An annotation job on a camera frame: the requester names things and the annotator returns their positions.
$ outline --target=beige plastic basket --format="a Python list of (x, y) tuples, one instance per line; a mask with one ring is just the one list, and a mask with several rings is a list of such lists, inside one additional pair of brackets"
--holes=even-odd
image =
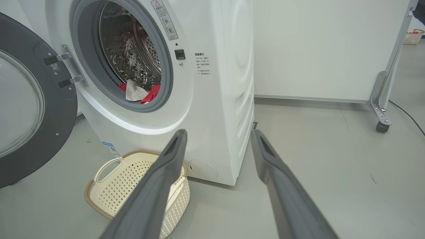
[(425, 31), (420, 29), (413, 29), (412, 31), (408, 31), (406, 33), (406, 37), (404, 38), (403, 44), (405, 45), (416, 45), (418, 44), (419, 40), (421, 40), (422, 35), (425, 33)]
[[(99, 214), (112, 220), (158, 156), (159, 153), (156, 152), (138, 150), (110, 160), (99, 169), (94, 180), (88, 183), (84, 199)], [(115, 161), (120, 161), (119, 165), (99, 181), (102, 171)], [(174, 230), (186, 210), (189, 198), (187, 168), (183, 165), (180, 177), (170, 187), (159, 238), (167, 237)]]

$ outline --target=washing machine door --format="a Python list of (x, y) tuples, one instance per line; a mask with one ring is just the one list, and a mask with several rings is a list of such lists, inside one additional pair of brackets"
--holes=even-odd
[(0, 13), (0, 188), (33, 173), (64, 145), (77, 94), (65, 64), (40, 37)]

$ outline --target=whiteboard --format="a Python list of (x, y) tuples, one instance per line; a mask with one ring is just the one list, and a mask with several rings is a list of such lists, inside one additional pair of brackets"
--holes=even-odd
[(363, 102), (409, 0), (254, 1), (255, 96)]

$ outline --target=metal bracket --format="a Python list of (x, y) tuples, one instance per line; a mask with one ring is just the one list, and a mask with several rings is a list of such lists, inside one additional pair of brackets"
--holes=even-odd
[(80, 82), (80, 81), (82, 82), (83, 86), (88, 87), (87, 81), (85, 80), (83, 74), (81, 74), (81, 69), (78, 66), (78, 64), (75, 62), (75, 57), (72, 54), (71, 50), (69, 49), (68, 44), (63, 44), (62, 49), (65, 52), (64, 54), (52, 56), (52, 57), (44, 59), (44, 63), (46, 63), (46, 65), (52, 65), (52, 64), (58, 63), (60, 61), (69, 60), (71, 67), (77, 73), (77, 76), (70, 78), (68, 80), (64, 80), (64, 81), (59, 82), (58, 83), (59, 87), (65, 88), (65, 87), (67, 87), (71, 84), (75, 84), (75, 83)]
[(392, 125), (392, 122), (389, 118), (387, 118), (384, 114), (384, 111), (379, 106), (379, 99), (382, 94), (382, 91), (384, 89), (385, 81), (388, 78), (388, 73), (386, 71), (381, 71), (375, 81), (375, 86), (373, 88), (371, 97), (368, 101), (368, 106), (374, 113), (375, 117), (378, 118), (378, 120), (383, 125)]

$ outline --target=black cable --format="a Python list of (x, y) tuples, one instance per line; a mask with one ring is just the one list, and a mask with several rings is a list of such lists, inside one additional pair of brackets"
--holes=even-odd
[(406, 115), (408, 115), (412, 120), (413, 120), (413, 122), (415, 123), (415, 125), (416, 126), (418, 126), (418, 128), (419, 128), (419, 130), (422, 132), (422, 134), (425, 136), (425, 133), (424, 133), (424, 131), (421, 129), (421, 127), (418, 125), (418, 123), (416, 123), (416, 121), (415, 121), (415, 119), (412, 117), (412, 116), (410, 116), (409, 115), (409, 113), (407, 113), (405, 110), (403, 110), (403, 108), (401, 108), (400, 106), (398, 106), (398, 105), (396, 105), (394, 102), (392, 102), (392, 101), (390, 101), (390, 100), (388, 100), (389, 102), (391, 102), (391, 104), (393, 104), (393, 105), (395, 105), (395, 106), (397, 106), (400, 110), (402, 110), (404, 113), (406, 113)]

